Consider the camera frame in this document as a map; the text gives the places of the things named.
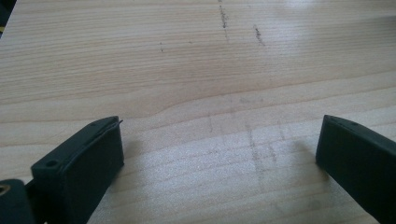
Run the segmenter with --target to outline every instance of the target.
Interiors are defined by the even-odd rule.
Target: pencil mark
[[[274,148],[271,146],[271,144],[269,144],[268,148],[270,150],[270,155],[271,155],[273,162],[277,162],[277,157],[276,157]]]
[[[256,148],[256,143],[253,140],[253,133],[252,130],[250,128],[250,126],[248,124],[245,125],[245,128],[247,130],[247,139],[248,139],[248,144],[251,150],[251,156],[253,158],[253,162],[254,162],[254,169],[256,171],[256,176],[257,179],[259,181],[259,186],[260,186],[260,191],[264,192],[264,176],[263,173],[265,171],[264,166],[262,165],[262,162],[260,160],[260,155],[259,155],[259,151]]]
[[[213,123],[212,123],[212,116],[210,116],[210,113],[207,113],[207,117],[209,118],[209,128],[210,128],[210,133],[213,133]]]
[[[259,28],[256,24],[253,25],[253,29],[256,31],[256,38],[259,40],[259,43],[265,46],[264,42],[262,41],[262,33],[260,33]]]
[[[231,115],[231,118],[233,119],[233,120],[235,120],[236,119],[236,115],[235,115],[235,109],[233,108],[233,97],[231,96],[231,95],[229,95],[230,96],[230,115]]]
[[[228,17],[227,17],[227,15],[225,14],[224,9],[222,8],[221,5],[219,6],[219,9],[220,9],[222,27],[225,29],[225,28],[227,28],[227,20],[228,20]]]
[[[227,33],[227,20],[228,20],[228,16],[225,13],[225,9],[221,6],[222,4],[222,0],[218,0],[219,2],[219,12],[220,12],[220,16],[221,16],[221,22],[222,22],[222,28],[224,30],[224,36],[225,39],[227,40],[227,43],[229,42],[230,38],[228,37],[228,33]]]
[[[277,128],[279,129],[280,137],[282,138],[282,140],[286,140],[280,121],[278,120],[276,123],[277,123]]]

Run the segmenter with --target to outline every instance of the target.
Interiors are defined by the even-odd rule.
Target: wooden tabletop
[[[315,153],[325,114],[396,140],[395,25],[391,0],[18,0],[0,179],[118,115],[90,223],[376,223]]]

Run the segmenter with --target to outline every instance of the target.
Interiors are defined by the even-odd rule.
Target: small hole
[[[46,163],[46,166],[52,167],[52,166],[56,166],[56,164],[58,164],[57,161],[49,161],[49,162]]]
[[[0,196],[6,194],[10,189],[11,187],[9,185],[0,185]]]

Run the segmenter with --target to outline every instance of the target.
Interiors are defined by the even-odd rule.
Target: wood grain
[[[375,223],[315,165],[321,119],[396,140],[396,4],[19,0],[0,40],[0,178],[119,115],[90,223]]]

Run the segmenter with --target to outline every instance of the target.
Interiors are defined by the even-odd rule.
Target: dark stain
[[[257,25],[253,25],[253,29],[256,31],[256,38],[259,40],[259,43],[265,46],[264,42],[262,41],[262,33],[260,33],[259,28],[257,28]]]

